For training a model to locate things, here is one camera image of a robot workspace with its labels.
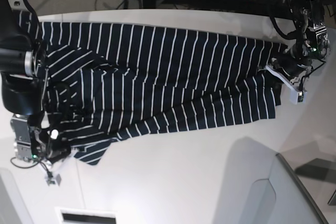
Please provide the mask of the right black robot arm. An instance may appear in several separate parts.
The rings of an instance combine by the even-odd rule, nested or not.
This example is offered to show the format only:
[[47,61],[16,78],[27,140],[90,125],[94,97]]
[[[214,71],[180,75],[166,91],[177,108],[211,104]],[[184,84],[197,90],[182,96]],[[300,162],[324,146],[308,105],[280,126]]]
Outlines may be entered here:
[[54,164],[68,157],[71,147],[60,137],[59,124],[69,112],[70,100],[42,127],[47,93],[70,86],[52,82],[47,65],[47,44],[42,25],[28,0],[1,0],[1,94],[5,109],[13,114],[16,158]]

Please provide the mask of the grey robot base cover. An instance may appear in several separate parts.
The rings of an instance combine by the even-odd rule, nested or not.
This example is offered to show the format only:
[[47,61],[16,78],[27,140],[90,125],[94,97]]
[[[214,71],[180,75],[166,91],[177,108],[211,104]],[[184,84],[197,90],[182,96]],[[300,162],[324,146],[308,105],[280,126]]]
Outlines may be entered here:
[[244,137],[228,151],[213,223],[327,223],[285,158]]
[[34,223],[13,174],[1,168],[1,223]]

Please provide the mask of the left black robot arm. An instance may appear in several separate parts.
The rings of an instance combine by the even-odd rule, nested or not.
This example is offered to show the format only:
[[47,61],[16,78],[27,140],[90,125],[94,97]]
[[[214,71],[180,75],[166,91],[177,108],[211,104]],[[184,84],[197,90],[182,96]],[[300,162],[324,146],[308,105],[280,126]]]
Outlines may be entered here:
[[294,31],[284,34],[279,28],[270,5],[267,6],[270,21],[285,40],[293,40],[291,48],[271,56],[264,69],[280,79],[290,89],[293,104],[305,102],[305,82],[317,71],[313,63],[326,64],[330,52],[328,30],[324,24],[322,0],[284,0],[290,11]]

